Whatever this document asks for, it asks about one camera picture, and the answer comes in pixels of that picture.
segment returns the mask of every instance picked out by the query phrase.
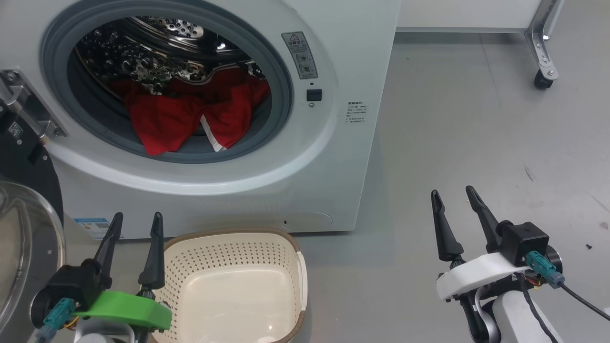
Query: basket bottom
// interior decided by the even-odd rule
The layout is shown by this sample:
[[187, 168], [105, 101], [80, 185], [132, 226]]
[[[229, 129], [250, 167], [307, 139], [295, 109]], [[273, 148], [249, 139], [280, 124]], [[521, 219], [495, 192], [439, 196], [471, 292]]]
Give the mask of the basket bottom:
[[177, 313], [179, 342], [269, 343], [295, 326], [295, 290], [282, 267], [203, 270], [184, 285]]

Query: black cable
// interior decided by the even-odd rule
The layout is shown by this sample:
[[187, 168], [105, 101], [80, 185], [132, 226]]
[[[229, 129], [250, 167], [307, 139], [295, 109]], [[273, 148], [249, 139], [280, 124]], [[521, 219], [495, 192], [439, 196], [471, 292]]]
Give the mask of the black cable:
[[525, 301], [527, 301], [527, 303], [529, 305], [529, 309], [532, 311], [534, 318], [536, 318], [536, 320], [538, 320], [538, 323], [540, 323], [540, 327], [542, 328], [542, 331], [544, 331], [544, 333], [547, 334], [547, 336], [551, 339], [552, 343], [559, 343], [557, 341], [557, 339], [555, 339], [555, 337], [551, 333], [551, 330], [549, 330], [547, 328], [547, 325], [544, 324], [544, 321], [542, 320], [542, 318], [540, 318], [540, 314], [538, 314], [538, 311], [536, 311], [536, 307], [534, 306], [534, 303], [532, 302], [532, 298], [529, 296], [528, 288], [525, 286], [525, 277], [521, 273], [516, 273], [516, 275], [517, 275], [517, 280], [519, 280], [519, 284], [521, 285], [521, 291], [523, 292]]
[[597, 307], [593, 306], [587, 300], [581, 298], [580, 295], [576, 294], [573, 290], [569, 289], [568, 286], [566, 286], [563, 282], [559, 283], [559, 286], [561, 288], [563, 288], [564, 291], [568, 292], [568, 294], [570, 294], [572, 297], [574, 297], [574, 299], [580, 301], [585, 306], [587, 306], [588, 308], [592, 309], [593, 312], [595, 312], [595, 313], [599, 314], [600, 316], [604, 317], [606, 320], [610, 320], [610, 316], [609, 315], [607, 315], [604, 311], [598, 309]]

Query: gray rubber seal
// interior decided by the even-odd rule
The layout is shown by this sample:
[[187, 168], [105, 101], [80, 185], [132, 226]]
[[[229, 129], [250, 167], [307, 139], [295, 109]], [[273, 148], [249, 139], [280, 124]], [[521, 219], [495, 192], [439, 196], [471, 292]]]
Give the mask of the gray rubber seal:
[[[96, 27], [120, 18], [148, 15], [179, 18], [212, 30], [239, 46], [265, 73], [272, 96], [254, 110], [249, 131], [230, 149], [215, 152], [207, 137], [194, 135], [177, 152], [147, 155], [127, 110], [95, 84], [74, 56], [75, 44]], [[201, 0], [83, 0], [55, 19], [41, 44], [43, 76], [74, 120], [109, 144], [160, 161], [205, 164], [246, 155], [269, 142], [292, 109], [292, 80], [274, 47], [242, 19]]]

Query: front-loading washing machine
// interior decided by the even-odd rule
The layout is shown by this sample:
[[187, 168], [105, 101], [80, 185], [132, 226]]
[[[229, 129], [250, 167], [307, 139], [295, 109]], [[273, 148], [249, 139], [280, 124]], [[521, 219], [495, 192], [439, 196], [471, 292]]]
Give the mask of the front-loading washing machine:
[[[352, 230], [399, 9], [400, 0], [5, 0], [0, 98], [44, 142], [63, 210], [94, 238], [116, 212], [125, 239], [148, 237], [157, 211], [167, 237]], [[148, 155], [107, 86], [126, 68], [155, 92], [163, 78], [201, 81], [228, 65], [264, 78], [270, 96], [220, 151], [196, 132]]]

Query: beige laundry basket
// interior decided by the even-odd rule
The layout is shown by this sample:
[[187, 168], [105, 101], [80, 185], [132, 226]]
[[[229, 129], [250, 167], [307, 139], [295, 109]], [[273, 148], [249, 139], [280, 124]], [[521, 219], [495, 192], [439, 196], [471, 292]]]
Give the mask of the beige laundry basket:
[[165, 287], [173, 311], [159, 343], [285, 343], [301, 328], [307, 271], [298, 244], [275, 229], [224, 229], [165, 246]]

